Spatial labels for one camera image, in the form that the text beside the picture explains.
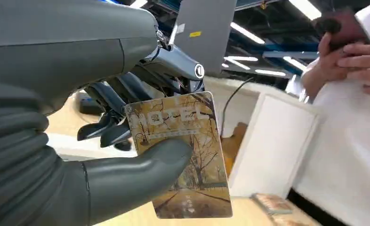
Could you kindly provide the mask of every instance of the ceiling light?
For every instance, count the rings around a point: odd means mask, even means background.
[[[105,2],[108,2],[108,3],[111,3],[111,4],[114,4],[114,5],[119,5],[117,2],[113,1],[113,0],[104,0]]]
[[[227,56],[227,58],[232,60],[240,60],[240,61],[258,61],[255,57],[247,57],[247,56]]]
[[[283,57],[283,59],[289,62],[290,64],[294,65],[295,67],[299,68],[300,70],[304,72],[307,71],[307,67],[304,64],[300,63],[299,61],[292,59],[289,56],[285,56]]]
[[[244,29],[243,27],[237,25],[236,23],[232,22],[231,27],[240,33],[246,35],[246,37],[250,38],[251,40],[257,42],[258,44],[264,44],[265,41],[262,40],[261,38],[257,37],[256,35],[250,33],[248,30]]]
[[[296,77],[297,77],[297,75],[294,74],[292,79],[290,80],[290,82],[294,82],[296,80]]]
[[[310,20],[321,17],[321,12],[313,6],[308,0],[289,0],[296,8],[298,8]]]
[[[245,70],[250,70],[249,67],[247,67],[246,65],[243,65],[243,64],[239,63],[236,60],[233,60],[233,59],[230,59],[230,58],[227,58],[227,57],[224,57],[224,59],[227,60],[227,61],[229,61],[229,62],[231,62],[232,64],[234,64],[234,65],[236,65],[238,67],[241,67],[241,68],[245,69]]]
[[[278,75],[278,76],[286,76],[285,73],[283,72],[275,72],[275,71],[268,71],[268,70],[260,70],[260,69],[257,69],[255,70],[257,73],[259,74],[269,74],[269,75]]]
[[[147,3],[147,0],[136,0],[130,5],[132,8],[141,8]]]

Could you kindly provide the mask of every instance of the person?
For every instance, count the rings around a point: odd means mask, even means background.
[[[370,35],[370,6],[356,16]],[[302,77],[323,119],[289,199],[323,225],[370,226],[370,45],[330,39]]]

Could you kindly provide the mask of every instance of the human hand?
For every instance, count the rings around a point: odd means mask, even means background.
[[[337,65],[344,68],[354,68],[347,75],[348,78],[370,82],[370,45],[350,44],[343,47],[350,57],[338,60]],[[364,85],[364,92],[370,94],[370,85]]]
[[[313,68],[314,74],[320,76],[322,82],[338,81],[347,78],[348,68],[339,67],[336,62],[345,57],[346,54],[343,49],[338,49],[331,52],[330,40],[332,36],[330,33],[326,33],[318,46],[320,52],[320,58],[317,65]]]

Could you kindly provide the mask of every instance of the yellow sticker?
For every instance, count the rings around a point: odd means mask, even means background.
[[[201,32],[192,32],[189,37],[193,38],[193,37],[198,37],[198,36],[201,36]]]

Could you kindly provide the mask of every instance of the robotic hand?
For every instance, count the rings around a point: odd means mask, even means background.
[[[162,32],[157,32],[159,46],[140,60],[131,73],[108,80],[110,86],[101,82],[85,90],[104,109],[100,122],[85,125],[78,132],[78,140],[100,136],[101,147],[119,144],[131,137],[128,122],[122,108],[133,102],[154,99],[142,81],[167,96],[204,91],[204,68],[177,46],[170,46]]]
[[[181,140],[136,158],[63,162],[43,133],[71,93],[103,94],[98,82],[153,53],[156,32],[147,11],[97,0],[0,1],[0,226],[93,225],[174,183],[192,155]],[[111,114],[114,88],[101,98]]]

